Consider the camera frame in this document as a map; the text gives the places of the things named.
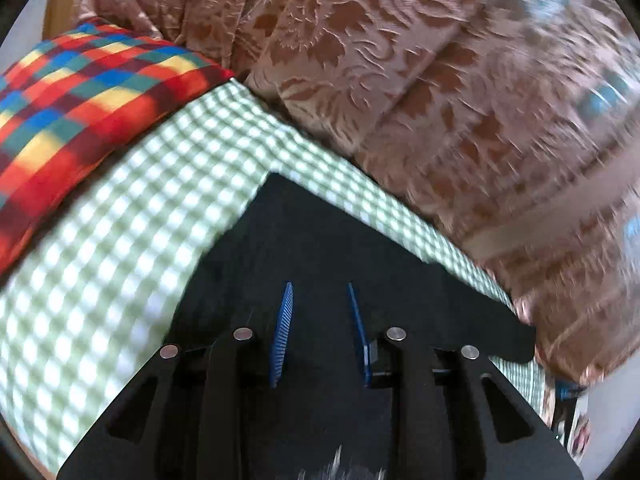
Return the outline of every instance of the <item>bedspread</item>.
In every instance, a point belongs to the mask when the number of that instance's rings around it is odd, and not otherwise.
[[[232,80],[96,170],[0,292],[0,411],[53,472],[161,345],[199,257],[270,172],[508,304],[444,236]],[[496,363],[541,413],[540,367]]]
[[[640,345],[640,42],[615,0],[77,0],[211,56],[490,270],[541,362]]]

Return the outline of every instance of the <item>green gingham fabric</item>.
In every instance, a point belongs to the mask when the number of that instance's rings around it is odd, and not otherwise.
[[[200,255],[269,172],[508,303],[445,237],[232,80],[95,172],[0,292],[0,410],[50,470],[156,352]],[[497,365],[540,413],[542,370]]]

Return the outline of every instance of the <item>bed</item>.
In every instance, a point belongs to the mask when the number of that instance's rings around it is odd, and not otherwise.
[[[270,172],[509,304],[445,237],[232,80],[92,174],[0,294],[0,412],[50,471],[158,349],[198,257]],[[542,369],[497,365],[542,414]]]

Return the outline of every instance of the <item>silver bolt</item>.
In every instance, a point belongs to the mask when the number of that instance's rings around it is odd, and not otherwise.
[[[463,346],[462,350],[460,350],[460,353],[463,357],[471,360],[478,359],[480,357],[480,351],[473,345]]]
[[[236,328],[234,332],[234,338],[238,341],[246,341],[247,339],[251,339],[254,336],[254,331],[245,326],[241,328]]]
[[[160,349],[160,357],[162,359],[171,359],[178,355],[178,347],[176,345],[164,345]]]
[[[393,326],[386,331],[386,336],[391,339],[391,341],[402,341],[402,339],[406,337],[406,332],[400,327]]]

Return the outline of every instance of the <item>white wall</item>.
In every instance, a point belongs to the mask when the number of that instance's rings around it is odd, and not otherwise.
[[[591,441],[580,469],[595,480],[618,454],[640,420],[640,352],[589,394]]]
[[[42,40],[42,26],[47,0],[29,0],[0,45],[0,73]]]

